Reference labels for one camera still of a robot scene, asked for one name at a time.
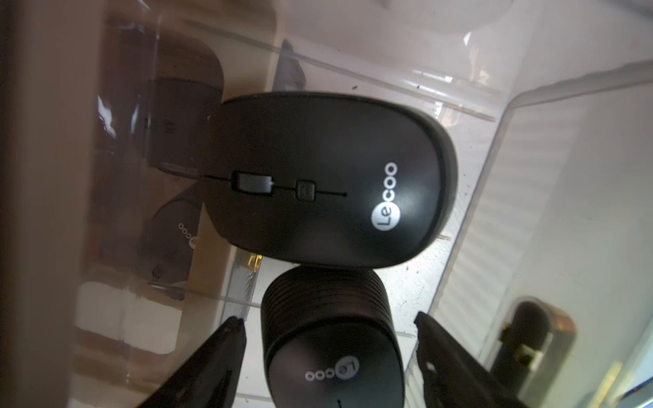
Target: computer mouse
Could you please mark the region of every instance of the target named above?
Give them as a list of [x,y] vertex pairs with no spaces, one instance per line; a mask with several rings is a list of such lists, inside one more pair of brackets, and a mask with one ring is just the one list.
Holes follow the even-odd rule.
[[382,268],[438,235],[457,163],[423,112],[350,95],[263,93],[224,102],[202,138],[208,215],[230,243],[289,262]]

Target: white surface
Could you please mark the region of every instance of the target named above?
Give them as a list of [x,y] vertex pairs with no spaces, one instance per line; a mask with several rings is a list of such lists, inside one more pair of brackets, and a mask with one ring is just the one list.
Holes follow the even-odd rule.
[[568,313],[545,407],[585,403],[650,320],[652,104],[647,85],[518,109],[435,310],[484,361],[516,298]]
[[231,408],[274,408],[274,404],[269,401],[259,401],[252,398],[236,397],[234,405]]
[[613,360],[628,359],[653,310],[653,85],[586,103],[584,126],[502,307],[528,294],[576,323],[545,407],[573,406],[593,393]]
[[75,325],[157,354],[174,351],[182,311],[100,282],[77,290]]

